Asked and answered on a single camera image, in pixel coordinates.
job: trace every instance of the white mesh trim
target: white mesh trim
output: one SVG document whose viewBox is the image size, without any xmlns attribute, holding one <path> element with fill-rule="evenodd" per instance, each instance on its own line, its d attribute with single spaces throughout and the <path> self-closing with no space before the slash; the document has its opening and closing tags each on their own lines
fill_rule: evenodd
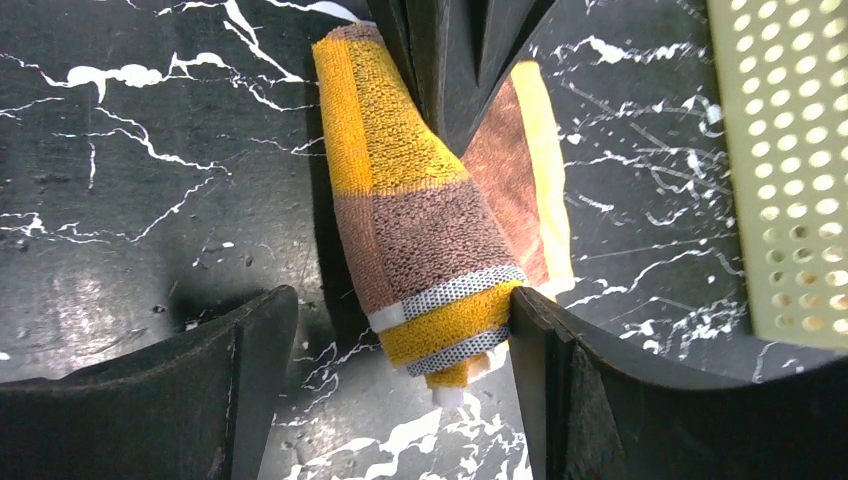
<svg viewBox="0 0 848 480">
<path fill-rule="evenodd" d="M 509 327 L 503 325 L 497 330 L 489 330 L 475 335 L 462 343 L 448 347 L 441 352 L 410 363 L 406 371 L 410 376 L 418 377 L 428 373 L 438 372 L 475 355 L 487 352 L 506 341 Z"/>
<path fill-rule="evenodd" d="M 405 298 L 401 302 L 403 317 L 406 320 L 412 320 L 457 300 L 515 280 L 527 283 L 524 271 L 515 265 L 499 265 L 467 273 Z"/>
</svg>

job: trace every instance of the fabric object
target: fabric object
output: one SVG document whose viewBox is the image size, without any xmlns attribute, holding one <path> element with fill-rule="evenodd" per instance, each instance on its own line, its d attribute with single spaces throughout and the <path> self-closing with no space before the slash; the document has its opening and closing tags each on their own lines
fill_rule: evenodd
<svg viewBox="0 0 848 480">
<path fill-rule="evenodd" d="M 512 289 L 573 286 L 539 68 L 513 69 L 460 161 L 421 119 L 376 28 L 340 27 L 313 54 L 360 304 L 391 363 L 424 376 L 436 404 L 461 405 L 463 388 L 505 361 Z"/>
<path fill-rule="evenodd" d="M 461 402 L 488 361 L 475 339 L 505 337 L 510 293 L 526 276 L 468 171 L 421 119 L 376 28 L 337 28 L 313 54 L 360 304 L 392 365 L 427 365 L 418 371 L 428 387 L 446 389 L 434 399 Z"/>
</svg>

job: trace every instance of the brown terry cloth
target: brown terry cloth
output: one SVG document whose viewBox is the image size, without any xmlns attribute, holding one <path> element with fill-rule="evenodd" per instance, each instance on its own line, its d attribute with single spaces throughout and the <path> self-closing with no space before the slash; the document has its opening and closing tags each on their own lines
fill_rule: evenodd
<svg viewBox="0 0 848 480">
<path fill-rule="evenodd" d="M 549 279 L 521 109 L 507 78 L 462 157 L 531 285 Z"/>
<path fill-rule="evenodd" d="M 345 258 L 362 310 L 372 313 L 398 303 L 401 297 L 392 293 L 387 275 L 362 273 L 379 272 L 383 268 L 374 223 L 362 221 L 362 218 L 374 217 L 373 200 L 367 196 L 335 195 L 333 203 L 337 211 L 361 215 L 337 215 L 336 224 L 339 235 L 347 240 L 344 244 Z"/>
<path fill-rule="evenodd" d="M 530 285 L 546 294 L 573 288 L 565 167 L 538 65 L 516 65 L 462 163 Z"/>
<path fill-rule="evenodd" d="M 470 181 L 373 201 L 377 240 L 395 297 L 407 298 L 492 265 L 517 265 L 504 242 L 491 241 L 500 232 Z"/>
</svg>

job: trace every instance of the round hole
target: round hole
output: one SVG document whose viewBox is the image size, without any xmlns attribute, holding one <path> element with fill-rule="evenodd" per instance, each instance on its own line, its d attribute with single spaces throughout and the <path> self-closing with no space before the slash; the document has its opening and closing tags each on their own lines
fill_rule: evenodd
<svg viewBox="0 0 848 480">
<path fill-rule="evenodd" d="M 836 181 L 834 180 L 833 175 L 819 175 L 815 178 L 815 180 L 813 180 L 813 188 L 823 192 L 833 187 L 834 183 L 836 183 Z"/>
<path fill-rule="evenodd" d="M 801 218 L 807 214 L 807 206 L 801 202 L 795 202 L 786 208 L 786 214 L 791 218 Z"/>
<path fill-rule="evenodd" d="M 783 55 L 783 46 L 782 45 L 774 45 L 772 47 L 769 47 L 768 50 L 766 50 L 766 53 L 765 53 L 765 55 L 763 55 L 763 58 L 767 62 L 774 62 L 774 61 L 777 61 L 777 59 L 780 58 L 782 55 Z"/>
<path fill-rule="evenodd" d="M 780 215 L 780 209 L 777 207 L 766 207 L 760 211 L 760 218 L 763 221 L 770 222 Z"/>
<path fill-rule="evenodd" d="M 804 182 L 801 180 L 790 180 L 783 186 L 783 193 L 794 197 L 804 190 Z"/>
<path fill-rule="evenodd" d="M 771 96 L 771 104 L 775 107 L 783 106 L 789 101 L 790 97 L 792 97 L 792 94 L 789 93 L 789 90 L 778 90 Z"/>
<path fill-rule="evenodd" d="M 739 62 L 739 71 L 742 73 L 748 73 L 757 66 L 757 59 L 754 57 L 748 57 L 741 62 Z"/>
<path fill-rule="evenodd" d="M 757 113 L 760 113 L 760 110 L 762 110 L 762 109 L 763 109 L 763 101 L 760 100 L 759 98 L 755 98 L 755 99 L 751 100 L 750 102 L 748 102 L 748 105 L 745 106 L 745 113 L 747 113 L 748 115 L 756 115 Z M 751 130 L 752 128 L 754 128 L 754 124 L 760 124 L 760 123 L 763 125 L 763 129 L 760 130 L 760 133 L 763 133 L 766 130 L 766 122 L 764 122 L 762 120 L 757 120 L 756 122 L 752 123 L 751 128 L 748 129 L 748 131 L 751 133 L 751 135 L 759 135 L 760 134 L 760 133 L 754 133 L 753 130 Z"/>
<path fill-rule="evenodd" d="M 795 115 L 792 112 L 783 112 L 774 118 L 774 126 L 777 128 L 786 128 L 795 120 Z"/>
<path fill-rule="evenodd" d="M 836 238 L 842 233 L 842 224 L 837 222 L 828 222 L 819 227 L 819 236 L 825 240 Z"/>
<path fill-rule="evenodd" d="M 798 28 L 810 18 L 810 9 L 802 8 L 797 12 L 793 13 L 791 17 L 789 17 L 789 26 L 792 28 Z"/>
<path fill-rule="evenodd" d="M 783 151 L 792 150 L 798 144 L 798 137 L 795 135 L 786 135 L 777 141 L 777 148 Z"/>
<path fill-rule="evenodd" d="M 824 328 L 824 320 L 818 317 L 807 317 L 801 322 L 801 325 L 805 330 L 809 330 L 811 332 L 818 332 L 822 328 Z"/>
<path fill-rule="evenodd" d="M 822 3 L 819 5 L 819 11 L 822 13 L 833 13 L 839 4 L 842 3 L 842 0 L 822 0 Z"/>
<path fill-rule="evenodd" d="M 811 97 L 815 95 L 820 88 L 820 81 L 816 79 L 807 80 L 806 82 L 801 84 L 801 88 L 798 89 L 798 93 L 800 93 L 802 97 Z"/>
<path fill-rule="evenodd" d="M 833 74 L 830 77 L 830 84 L 834 87 L 844 87 L 848 84 L 848 68 L 843 68 L 842 70 Z"/>
<path fill-rule="evenodd" d="M 799 248 L 792 253 L 792 258 L 795 259 L 796 263 L 807 263 L 813 259 L 815 254 L 809 248 Z"/>
<path fill-rule="evenodd" d="M 833 322 L 833 331 L 840 335 L 848 335 L 848 319 L 840 318 Z"/>
<path fill-rule="evenodd" d="M 833 19 L 827 25 L 824 26 L 824 30 L 822 31 L 822 33 L 824 33 L 824 36 L 827 38 L 833 38 L 842 33 L 843 30 L 845 30 L 846 24 L 848 24 L 848 22 L 846 22 L 844 18 L 840 17 Z"/>
<path fill-rule="evenodd" d="M 751 155 L 755 157 L 764 157 L 769 150 L 771 150 L 771 146 L 768 142 L 759 142 L 751 149 Z"/>
<path fill-rule="evenodd" d="M 798 303 L 801 305 L 801 308 L 812 310 L 814 308 L 818 308 L 819 305 L 821 305 L 821 298 L 819 298 L 818 295 L 807 293 L 801 295 L 801 298 L 798 299 Z"/>
<path fill-rule="evenodd" d="M 842 61 L 846 55 L 848 55 L 848 43 L 839 43 L 830 47 L 827 54 L 825 54 L 825 58 L 830 63 L 837 63 Z"/>
<path fill-rule="evenodd" d="M 830 297 L 830 308 L 834 310 L 848 310 L 848 295 L 834 295 Z"/>
<path fill-rule="evenodd" d="M 792 41 L 792 49 L 795 51 L 801 51 L 809 47 L 811 43 L 813 43 L 813 34 L 810 32 L 804 32 L 795 37 L 795 40 Z"/>
<path fill-rule="evenodd" d="M 783 285 L 783 281 L 785 280 L 785 275 L 783 272 L 771 272 L 769 275 L 769 283 L 772 285 Z"/>
<path fill-rule="evenodd" d="M 830 215 L 839 208 L 839 202 L 834 198 L 825 198 L 816 204 L 816 211 L 821 215 Z"/>
<path fill-rule="evenodd" d="M 795 319 L 789 315 L 778 315 L 777 318 L 774 319 L 774 323 L 778 328 L 792 328 L 795 324 Z"/>
<path fill-rule="evenodd" d="M 777 36 L 777 32 L 780 31 L 779 23 L 771 23 L 763 29 L 762 37 L 763 40 L 771 40 Z"/>
<path fill-rule="evenodd" d="M 801 272 L 795 276 L 798 285 L 812 285 L 816 283 L 816 274 L 813 272 Z"/>
<path fill-rule="evenodd" d="M 769 252 L 766 254 L 766 260 L 769 263 L 780 263 L 783 261 L 784 258 L 786 257 L 780 250 L 769 250 Z"/>
<path fill-rule="evenodd" d="M 771 72 L 769 72 L 766 77 L 766 81 L 772 85 L 776 85 L 783 81 L 786 78 L 786 69 L 783 67 L 777 67 Z"/>
<path fill-rule="evenodd" d="M 777 241 L 777 229 L 769 228 L 765 232 L 763 232 L 763 240 L 768 243 L 774 243 Z"/>
<path fill-rule="evenodd" d="M 810 155 L 810 165 L 816 168 L 823 167 L 830 163 L 832 155 L 827 150 L 819 150 Z"/>
<path fill-rule="evenodd" d="M 761 163 L 754 169 L 754 175 L 756 175 L 757 178 L 766 178 L 771 175 L 772 171 L 774 171 L 774 167 L 772 167 L 770 163 Z"/>
<path fill-rule="evenodd" d="M 848 110 L 848 93 L 844 95 L 840 95 L 839 98 L 833 102 L 833 108 L 835 108 L 839 112 L 844 112 Z"/>
<path fill-rule="evenodd" d="M 748 25 L 750 24 L 751 16 L 746 13 L 745 15 L 742 15 L 741 17 L 737 18 L 735 22 L 733 22 L 733 29 L 737 32 L 741 32 L 742 30 L 748 28 Z"/>
<path fill-rule="evenodd" d="M 804 108 L 804 111 L 801 112 L 801 116 L 804 120 L 815 120 L 824 113 L 824 105 L 821 103 L 811 103 Z"/>
<path fill-rule="evenodd" d="M 757 191 L 757 196 L 762 198 L 763 200 L 768 200 L 774 197 L 775 193 L 777 193 L 777 189 L 774 187 L 774 185 L 763 185 Z"/>
<path fill-rule="evenodd" d="M 814 55 L 808 55 L 795 64 L 795 71 L 802 75 L 810 73 L 814 68 L 816 68 L 816 57 Z"/>
<path fill-rule="evenodd" d="M 810 131 L 807 132 L 807 136 L 805 138 L 807 140 L 807 143 L 812 143 L 814 145 L 817 143 L 821 143 L 824 141 L 825 138 L 827 138 L 827 129 L 824 127 L 816 127 L 810 129 Z"/>
<path fill-rule="evenodd" d="M 742 91 L 748 94 L 756 92 L 758 88 L 760 88 L 760 79 L 756 77 L 749 78 L 742 84 Z"/>
<path fill-rule="evenodd" d="M 760 108 L 762 108 L 763 101 L 762 100 L 755 100 L 755 101 L 760 102 Z M 761 135 L 765 131 L 766 131 L 766 122 L 763 121 L 763 120 L 757 120 L 756 122 L 752 123 L 750 127 L 748 127 L 748 133 L 750 133 L 751 135 L 753 135 L 755 137 L 758 136 L 758 135 Z"/>
<path fill-rule="evenodd" d="M 760 18 L 768 18 L 771 16 L 771 14 L 774 13 L 775 10 L 777 10 L 777 2 L 774 0 L 769 0 L 768 2 L 764 3 L 762 7 L 760 7 L 760 10 L 757 11 L 757 16 Z"/>
<path fill-rule="evenodd" d="M 822 258 L 825 262 L 841 262 L 845 259 L 845 252 L 842 251 L 842 247 L 827 247 L 822 252 Z"/>
<path fill-rule="evenodd" d="M 848 272 L 845 270 L 834 270 L 824 276 L 824 281 L 831 287 L 844 287 L 848 285 Z"/>
<path fill-rule="evenodd" d="M 771 297 L 771 303 L 775 307 L 788 307 L 790 303 L 792 303 L 792 299 L 789 298 L 789 295 L 785 293 L 778 293 L 777 295 Z"/>
<path fill-rule="evenodd" d="M 810 236 L 810 230 L 803 225 L 796 225 L 789 230 L 789 237 L 792 240 L 803 240 Z"/>
<path fill-rule="evenodd" d="M 740 52 L 745 52 L 749 48 L 751 48 L 751 45 L 753 45 L 753 44 L 754 44 L 753 35 L 745 35 L 744 37 L 739 39 L 739 41 L 736 43 L 736 50 L 738 50 Z"/>
<path fill-rule="evenodd" d="M 801 160 L 796 157 L 787 158 L 780 164 L 780 170 L 783 173 L 793 173 L 799 168 L 801 168 Z"/>
</svg>

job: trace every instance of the black tabletop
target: black tabletop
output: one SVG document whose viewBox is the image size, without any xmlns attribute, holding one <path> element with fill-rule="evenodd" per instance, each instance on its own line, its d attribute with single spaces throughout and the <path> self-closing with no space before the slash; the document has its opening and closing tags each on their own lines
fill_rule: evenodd
<svg viewBox="0 0 848 480">
<path fill-rule="evenodd" d="M 762 381 L 702 0 L 561 0 L 523 55 L 567 161 L 581 318 Z M 310 45 L 364 2 L 0 2 L 0 381 L 59 377 L 279 284 L 301 299 L 261 478 L 529 478 L 509 364 L 434 410 L 367 330 Z"/>
</svg>

